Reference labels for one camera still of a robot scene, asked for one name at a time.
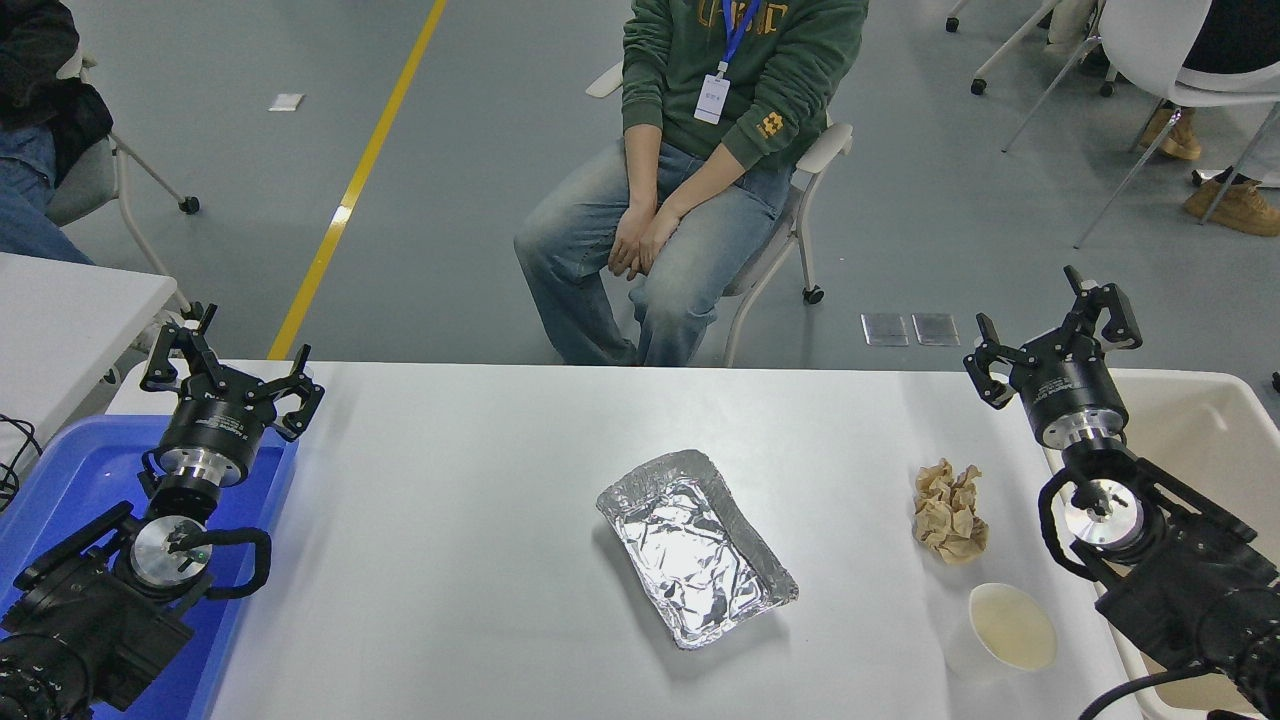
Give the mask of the person's left hand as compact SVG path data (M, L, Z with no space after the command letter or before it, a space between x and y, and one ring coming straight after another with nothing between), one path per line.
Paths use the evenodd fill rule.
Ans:
M641 214L641 225L635 241L634 260L628 264L628 279L646 275L680 224L681 215L668 209Z

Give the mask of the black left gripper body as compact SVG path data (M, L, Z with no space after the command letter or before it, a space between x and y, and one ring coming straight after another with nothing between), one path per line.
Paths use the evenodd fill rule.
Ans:
M215 471L251 469L262 436L276 419L269 401L227 400L207 391L178 389L169 427L157 446L160 468L204 465Z

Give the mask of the person's right hand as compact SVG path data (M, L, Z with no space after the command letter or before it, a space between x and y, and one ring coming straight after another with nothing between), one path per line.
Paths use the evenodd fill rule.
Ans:
M622 213L607 260L613 275L632 281L640 273L643 240L655 214L652 202L634 202Z

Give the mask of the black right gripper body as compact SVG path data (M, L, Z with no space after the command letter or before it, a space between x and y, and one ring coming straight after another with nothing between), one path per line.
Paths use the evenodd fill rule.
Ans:
M1046 448L1124 434L1129 414L1098 357L1051 357L1037 366L1019 366L1010 384L1021 400L1036 441Z

